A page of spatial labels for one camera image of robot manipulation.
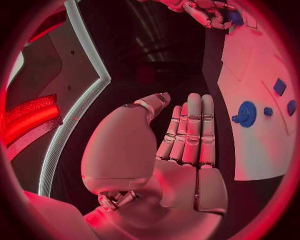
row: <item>blue square button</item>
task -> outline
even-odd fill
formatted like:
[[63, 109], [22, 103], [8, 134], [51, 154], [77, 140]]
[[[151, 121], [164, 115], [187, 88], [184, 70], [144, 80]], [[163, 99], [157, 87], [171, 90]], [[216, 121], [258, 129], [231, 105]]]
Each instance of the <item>blue square button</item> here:
[[276, 93], [278, 93], [280, 96], [284, 94], [284, 91], [286, 90], [287, 85], [284, 81], [282, 81], [280, 78], [277, 78], [277, 81], [273, 87]]
[[295, 102], [295, 100], [291, 100], [291, 101], [288, 102], [287, 111], [288, 111], [288, 114], [290, 116], [292, 116], [294, 114], [294, 112], [296, 111], [296, 102]]

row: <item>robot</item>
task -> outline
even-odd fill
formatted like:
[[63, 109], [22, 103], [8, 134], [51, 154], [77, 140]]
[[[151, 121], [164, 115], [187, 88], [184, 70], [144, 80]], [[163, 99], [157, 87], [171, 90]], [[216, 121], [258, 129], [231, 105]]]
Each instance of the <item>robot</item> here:
[[226, 213], [213, 99], [191, 93], [175, 106], [157, 150], [149, 124], [170, 101], [164, 92], [125, 104], [93, 132], [81, 176], [98, 196], [85, 220], [100, 239], [208, 239]]
[[[156, 2], [161, 2], [167, 7], [178, 13], [187, 12], [190, 14], [197, 22], [208, 29], [229, 29], [233, 26], [233, 21], [235, 25], [240, 22], [240, 15], [235, 6], [229, 5], [221, 1], [212, 0], [154, 0]], [[228, 10], [229, 16], [234, 16], [229, 21], [224, 22], [224, 17], [220, 10]]]

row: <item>white light strip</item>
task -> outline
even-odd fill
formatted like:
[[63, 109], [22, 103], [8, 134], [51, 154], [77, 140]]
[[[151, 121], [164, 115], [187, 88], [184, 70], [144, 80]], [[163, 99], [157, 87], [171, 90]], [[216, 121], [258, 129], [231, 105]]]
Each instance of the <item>white light strip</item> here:
[[39, 195], [50, 196], [55, 170], [71, 133], [90, 105], [109, 83], [108, 80], [103, 81], [103, 79], [94, 82], [63, 119], [63, 125], [57, 129], [42, 164], [38, 183]]
[[50, 196], [55, 170], [71, 133], [90, 105], [111, 82], [111, 76], [90, 38], [76, 1], [69, 0], [65, 2], [65, 8], [77, 38], [100, 78], [94, 82], [73, 105], [63, 119], [63, 125], [57, 129], [49, 145], [42, 164], [38, 183], [38, 194], [47, 197]]

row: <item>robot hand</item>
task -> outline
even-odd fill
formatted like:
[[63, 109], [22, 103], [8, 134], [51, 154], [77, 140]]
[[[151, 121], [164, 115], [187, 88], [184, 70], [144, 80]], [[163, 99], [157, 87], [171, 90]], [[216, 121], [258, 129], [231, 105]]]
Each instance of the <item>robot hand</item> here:
[[227, 191], [219, 170], [214, 168], [215, 152], [213, 98], [191, 93], [182, 107], [174, 108], [156, 153], [153, 175], [162, 189], [160, 204], [224, 214]]
[[235, 6], [221, 1], [213, 0], [155, 0], [168, 6], [169, 9], [181, 13], [187, 12], [204, 27], [211, 29], [229, 29], [233, 24], [231, 21], [224, 22], [219, 9], [227, 9], [236, 12]]

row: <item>red tube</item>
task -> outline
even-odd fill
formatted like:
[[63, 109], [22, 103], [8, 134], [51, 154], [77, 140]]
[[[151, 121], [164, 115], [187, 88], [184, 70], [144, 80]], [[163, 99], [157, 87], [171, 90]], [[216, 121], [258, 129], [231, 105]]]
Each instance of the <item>red tube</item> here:
[[58, 115], [58, 106], [50, 105], [18, 117], [15, 121], [5, 126], [4, 143], [6, 145], [11, 144], [31, 129], [56, 118]]
[[22, 117], [23, 115], [29, 114], [33, 111], [42, 109], [46, 106], [54, 105], [56, 102], [56, 95], [48, 95], [30, 100], [20, 105], [6, 111], [5, 113], [5, 125], [10, 124], [16, 119]]

